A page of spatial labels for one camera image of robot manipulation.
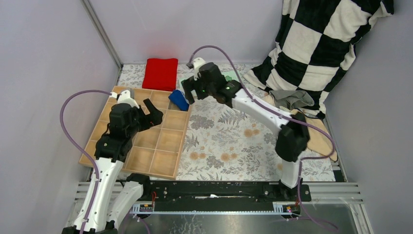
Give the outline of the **blue underwear with white lettering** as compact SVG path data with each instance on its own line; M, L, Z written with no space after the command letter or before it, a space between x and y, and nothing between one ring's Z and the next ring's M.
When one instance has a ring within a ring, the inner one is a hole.
M175 104L179 110L181 111L188 111L189 110L189 102L184 96L184 93L180 90L173 90L172 93L169 95L169 100Z

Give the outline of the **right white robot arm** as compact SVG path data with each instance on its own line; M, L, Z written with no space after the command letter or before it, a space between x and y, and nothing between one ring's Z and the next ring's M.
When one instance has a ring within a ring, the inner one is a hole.
M305 120L304 115L282 111L250 94L240 82L227 81L219 67L212 62L197 58L189 62L187 67L193 70L193 76L181 84L190 104L196 99L211 96L220 104L254 117L277 135L275 151L283 164L279 193L284 200L293 200L299 194L297 185L300 183L301 153L307 148L310 139L308 128L300 124Z

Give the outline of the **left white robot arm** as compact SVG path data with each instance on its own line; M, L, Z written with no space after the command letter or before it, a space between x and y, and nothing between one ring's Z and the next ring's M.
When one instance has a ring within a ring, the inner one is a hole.
M132 148L138 132L162 123L163 113L149 99L144 104L149 114L140 106L128 103L115 104L109 114L107 130L95 144L94 177L90 182L81 211L64 234L116 234L133 203L146 200L151 194L147 175L132 173L127 177L120 195L110 202L118 174Z

